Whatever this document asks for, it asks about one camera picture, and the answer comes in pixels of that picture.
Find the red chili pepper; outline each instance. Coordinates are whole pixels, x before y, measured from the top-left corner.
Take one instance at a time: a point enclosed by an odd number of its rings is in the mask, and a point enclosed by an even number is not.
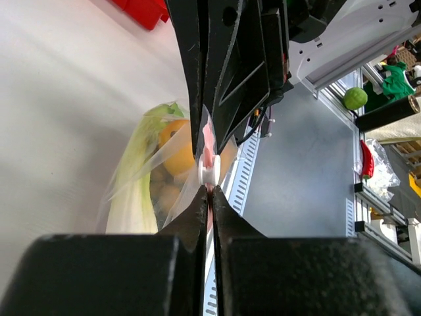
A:
[[[370,148],[364,143],[364,140],[360,141],[362,149],[362,172],[361,178],[368,180],[373,177],[374,174],[374,159],[371,154]]]

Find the clear plastic bag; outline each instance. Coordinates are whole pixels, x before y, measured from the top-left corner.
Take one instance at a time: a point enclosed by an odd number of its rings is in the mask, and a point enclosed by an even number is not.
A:
[[[366,140],[366,145],[370,148],[374,160],[373,177],[368,180],[367,185],[380,198],[388,202],[393,197],[393,193],[388,188],[400,185],[401,181],[393,172],[386,152],[379,142],[377,140]]]
[[[220,183],[238,152],[221,153]],[[134,130],[99,210],[97,231],[154,234],[191,203],[199,189],[188,112],[177,103],[145,113]]]

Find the black tube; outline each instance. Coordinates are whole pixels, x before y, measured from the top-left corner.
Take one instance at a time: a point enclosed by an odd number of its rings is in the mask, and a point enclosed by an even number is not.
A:
[[[415,96],[410,95],[361,115],[355,120],[355,125],[361,132],[369,132],[419,112],[420,105]]]

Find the gray floor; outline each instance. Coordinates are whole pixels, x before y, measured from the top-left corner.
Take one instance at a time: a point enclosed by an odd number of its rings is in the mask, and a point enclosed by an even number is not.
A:
[[[302,85],[274,106],[244,217],[267,236],[345,236],[353,201],[353,133]]]

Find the red container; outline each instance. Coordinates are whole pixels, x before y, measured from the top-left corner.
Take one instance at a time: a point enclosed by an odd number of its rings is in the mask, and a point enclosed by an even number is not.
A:
[[[148,30],[153,30],[159,20],[168,21],[170,15],[164,0],[112,0]]]

